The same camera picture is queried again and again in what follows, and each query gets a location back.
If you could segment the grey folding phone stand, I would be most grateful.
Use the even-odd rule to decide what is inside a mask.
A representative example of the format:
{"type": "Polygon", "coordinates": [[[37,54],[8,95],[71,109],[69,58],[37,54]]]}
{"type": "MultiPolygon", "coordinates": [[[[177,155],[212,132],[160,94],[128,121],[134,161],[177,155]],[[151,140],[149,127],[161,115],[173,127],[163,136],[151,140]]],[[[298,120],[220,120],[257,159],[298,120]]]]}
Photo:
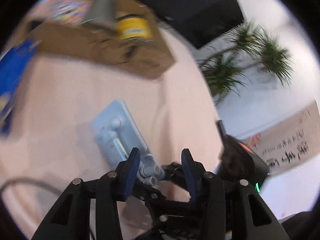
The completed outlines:
{"type": "Polygon", "coordinates": [[[163,168],[151,153],[123,100],[114,100],[102,110],[92,121],[92,131],[99,150],[113,170],[137,148],[140,151],[138,180],[156,186],[164,178],[163,168]]]}

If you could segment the calligraphy scroll paper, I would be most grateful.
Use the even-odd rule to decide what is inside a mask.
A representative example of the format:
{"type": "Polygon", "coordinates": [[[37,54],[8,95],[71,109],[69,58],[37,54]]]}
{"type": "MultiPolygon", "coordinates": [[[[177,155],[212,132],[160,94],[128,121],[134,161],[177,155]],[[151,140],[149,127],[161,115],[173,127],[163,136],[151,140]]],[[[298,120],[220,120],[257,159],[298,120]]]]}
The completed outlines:
{"type": "Polygon", "coordinates": [[[270,168],[270,176],[286,172],[319,154],[319,110],[313,102],[285,121],[245,140],[270,168]]]}

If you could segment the pink tablecloth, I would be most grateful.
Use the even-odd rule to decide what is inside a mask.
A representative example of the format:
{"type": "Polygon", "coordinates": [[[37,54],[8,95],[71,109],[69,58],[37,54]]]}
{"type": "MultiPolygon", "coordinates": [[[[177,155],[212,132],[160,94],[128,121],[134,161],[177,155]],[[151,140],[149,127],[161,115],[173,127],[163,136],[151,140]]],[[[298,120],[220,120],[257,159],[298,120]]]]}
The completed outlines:
{"type": "Polygon", "coordinates": [[[29,177],[65,189],[74,178],[101,177],[109,167],[91,129],[112,101],[124,100],[160,164],[184,148],[213,170],[222,144],[217,112],[189,48],[163,30],[175,64],[147,80],[95,63],[37,55],[24,80],[7,137],[1,138],[1,181],[29,177]]]}

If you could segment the spiky palm plant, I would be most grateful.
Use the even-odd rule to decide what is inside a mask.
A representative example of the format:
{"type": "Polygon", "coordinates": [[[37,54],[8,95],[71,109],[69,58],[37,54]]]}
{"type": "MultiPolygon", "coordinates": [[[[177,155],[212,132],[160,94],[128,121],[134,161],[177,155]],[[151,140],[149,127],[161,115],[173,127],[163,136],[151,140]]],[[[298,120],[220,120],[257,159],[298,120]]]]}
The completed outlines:
{"type": "Polygon", "coordinates": [[[239,87],[246,87],[245,72],[253,69],[277,80],[285,87],[293,75],[290,51],[279,44],[265,28],[245,22],[225,34],[229,47],[198,60],[209,91],[216,104],[230,93],[240,95],[239,87]]]}

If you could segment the large open cardboard tray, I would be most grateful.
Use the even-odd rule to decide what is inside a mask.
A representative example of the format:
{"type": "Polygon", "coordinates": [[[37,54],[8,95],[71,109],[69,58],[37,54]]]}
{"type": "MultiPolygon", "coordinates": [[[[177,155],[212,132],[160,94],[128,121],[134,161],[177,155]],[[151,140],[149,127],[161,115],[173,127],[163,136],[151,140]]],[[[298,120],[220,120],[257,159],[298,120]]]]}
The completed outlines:
{"type": "Polygon", "coordinates": [[[120,13],[143,16],[150,25],[153,40],[148,42],[121,41],[120,36],[109,30],[71,24],[41,22],[31,23],[34,16],[25,17],[17,27],[15,41],[34,39],[40,42],[44,53],[61,54],[77,59],[113,66],[148,79],[156,79],[168,70],[175,59],[161,35],[153,11],[140,7],[136,0],[116,0],[120,13]]]}

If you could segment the yellow label jar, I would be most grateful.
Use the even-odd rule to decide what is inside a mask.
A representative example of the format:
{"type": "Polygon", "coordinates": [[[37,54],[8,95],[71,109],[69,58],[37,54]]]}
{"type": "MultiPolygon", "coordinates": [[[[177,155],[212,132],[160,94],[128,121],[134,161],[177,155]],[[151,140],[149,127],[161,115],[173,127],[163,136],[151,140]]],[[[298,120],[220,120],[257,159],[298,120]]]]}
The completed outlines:
{"type": "Polygon", "coordinates": [[[124,41],[153,39],[148,21],[140,15],[128,14],[117,19],[117,31],[124,41]]]}

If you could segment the black flat television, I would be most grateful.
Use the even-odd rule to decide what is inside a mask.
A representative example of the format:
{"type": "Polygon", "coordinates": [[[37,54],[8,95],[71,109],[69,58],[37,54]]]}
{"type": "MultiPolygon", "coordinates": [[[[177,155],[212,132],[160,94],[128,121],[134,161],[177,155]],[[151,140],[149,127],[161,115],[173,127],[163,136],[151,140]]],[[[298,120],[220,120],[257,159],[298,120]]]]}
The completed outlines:
{"type": "Polygon", "coordinates": [[[138,0],[200,49],[244,22],[237,0],[138,0]]]}

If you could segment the blue flat box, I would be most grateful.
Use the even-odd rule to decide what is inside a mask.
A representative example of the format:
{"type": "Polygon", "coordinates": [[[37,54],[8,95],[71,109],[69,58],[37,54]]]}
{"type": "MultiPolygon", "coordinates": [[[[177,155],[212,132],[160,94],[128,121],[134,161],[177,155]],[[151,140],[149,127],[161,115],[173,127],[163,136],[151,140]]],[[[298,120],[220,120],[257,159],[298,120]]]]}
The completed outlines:
{"type": "Polygon", "coordinates": [[[1,58],[1,134],[7,135],[10,131],[17,91],[38,46],[38,41],[26,40],[1,58]]]}

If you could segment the silver metal can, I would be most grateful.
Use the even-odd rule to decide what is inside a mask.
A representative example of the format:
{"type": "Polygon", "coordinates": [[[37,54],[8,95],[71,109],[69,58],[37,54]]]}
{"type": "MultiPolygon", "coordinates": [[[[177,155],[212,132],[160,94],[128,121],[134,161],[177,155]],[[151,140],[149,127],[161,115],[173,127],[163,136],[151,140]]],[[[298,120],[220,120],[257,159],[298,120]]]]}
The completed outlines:
{"type": "Polygon", "coordinates": [[[94,0],[80,24],[116,31],[116,22],[115,0],[94,0]]]}

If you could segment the colourful cartoon game box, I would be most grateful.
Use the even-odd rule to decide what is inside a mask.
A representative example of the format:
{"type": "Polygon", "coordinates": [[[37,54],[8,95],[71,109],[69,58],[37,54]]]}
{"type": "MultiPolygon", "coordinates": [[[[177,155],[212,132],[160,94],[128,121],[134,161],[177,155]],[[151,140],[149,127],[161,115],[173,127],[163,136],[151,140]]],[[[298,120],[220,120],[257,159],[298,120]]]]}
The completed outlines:
{"type": "Polygon", "coordinates": [[[90,8],[89,0],[38,0],[30,16],[64,25],[80,25],[90,8]]]}

